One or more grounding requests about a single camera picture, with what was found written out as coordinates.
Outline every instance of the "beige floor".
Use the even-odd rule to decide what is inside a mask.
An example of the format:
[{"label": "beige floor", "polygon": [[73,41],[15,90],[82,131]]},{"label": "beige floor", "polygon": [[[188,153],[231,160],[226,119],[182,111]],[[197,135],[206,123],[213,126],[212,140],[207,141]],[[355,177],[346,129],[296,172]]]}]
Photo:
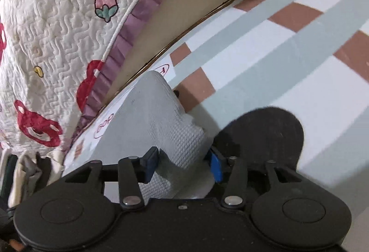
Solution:
[{"label": "beige floor", "polygon": [[105,101],[167,44],[225,1],[165,0],[136,39]]}]

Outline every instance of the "brown square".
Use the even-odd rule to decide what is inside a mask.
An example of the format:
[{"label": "brown square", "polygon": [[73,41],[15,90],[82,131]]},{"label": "brown square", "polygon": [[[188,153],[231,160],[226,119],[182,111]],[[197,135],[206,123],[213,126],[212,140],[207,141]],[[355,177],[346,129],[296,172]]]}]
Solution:
[{"label": "brown square", "polygon": [[270,21],[298,32],[322,14],[321,11],[299,3],[291,3],[269,18]]},{"label": "brown square", "polygon": [[188,48],[186,43],[183,43],[182,45],[180,45],[176,50],[174,50],[170,54],[170,58],[172,60],[173,65],[178,65],[190,53],[191,53],[191,50]]},{"label": "brown square", "polygon": [[239,4],[235,5],[234,8],[241,9],[245,12],[252,10],[255,6],[258,6],[265,0],[242,0]]},{"label": "brown square", "polygon": [[369,82],[369,36],[366,33],[357,31],[334,55]]},{"label": "brown square", "polygon": [[179,101],[186,112],[215,93],[213,85],[201,68],[187,76],[175,90],[179,92]]}]

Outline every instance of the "gold trim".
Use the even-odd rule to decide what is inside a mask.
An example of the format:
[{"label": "gold trim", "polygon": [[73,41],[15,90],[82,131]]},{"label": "gold trim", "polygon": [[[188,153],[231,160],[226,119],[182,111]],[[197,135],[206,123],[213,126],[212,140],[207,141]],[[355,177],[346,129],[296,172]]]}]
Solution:
[{"label": "gold trim", "polygon": [[184,37],[186,34],[188,34],[191,30],[193,30],[196,26],[200,25],[202,22],[204,22],[206,19],[209,19],[212,15],[216,14],[217,12],[221,11],[222,9],[226,8],[232,2],[235,0],[227,0],[226,2],[223,2],[220,6],[209,12],[207,15],[205,15],[203,18],[198,20],[195,24],[193,24],[191,27],[187,28],[184,32],[182,32],[178,37],[176,37],[173,41],[171,41],[165,48],[163,48],[158,54],[156,54],[151,60],[149,60],[146,64],[143,65],[143,67],[135,73],[123,86],[119,88],[119,90],[101,107],[101,109],[96,114],[96,117],[92,119],[90,123],[88,123],[83,129],[80,135],[88,129],[88,127],[91,126],[91,124],[96,120],[96,118],[101,114],[101,112],[109,105],[110,102],[113,101],[117,95],[124,90],[132,81],[134,81],[137,77],[139,77],[143,72],[145,72],[148,68],[150,68],[164,53],[166,53],[170,47],[172,47],[177,41],[179,41],[182,37]]}]

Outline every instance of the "circular cover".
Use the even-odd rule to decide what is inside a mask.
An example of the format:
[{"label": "circular cover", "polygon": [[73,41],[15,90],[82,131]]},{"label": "circular cover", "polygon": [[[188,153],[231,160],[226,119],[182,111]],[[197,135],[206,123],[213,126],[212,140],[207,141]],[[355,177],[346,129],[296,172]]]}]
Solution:
[{"label": "circular cover", "polygon": [[102,236],[114,221],[113,204],[84,184],[65,183],[46,188],[14,214],[22,240],[36,249],[70,251]]},{"label": "circular cover", "polygon": [[320,187],[285,183],[261,195],[251,218],[269,239],[291,248],[318,249],[338,243],[351,225],[339,198]]}]

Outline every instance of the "bear nose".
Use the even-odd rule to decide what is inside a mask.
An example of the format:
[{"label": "bear nose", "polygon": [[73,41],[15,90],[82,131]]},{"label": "bear nose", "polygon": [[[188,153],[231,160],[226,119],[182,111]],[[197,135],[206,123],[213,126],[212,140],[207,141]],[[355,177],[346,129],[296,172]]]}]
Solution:
[{"label": "bear nose", "polygon": [[37,133],[37,134],[43,134],[42,130],[41,129],[36,129],[36,128],[32,128],[32,130]]}]

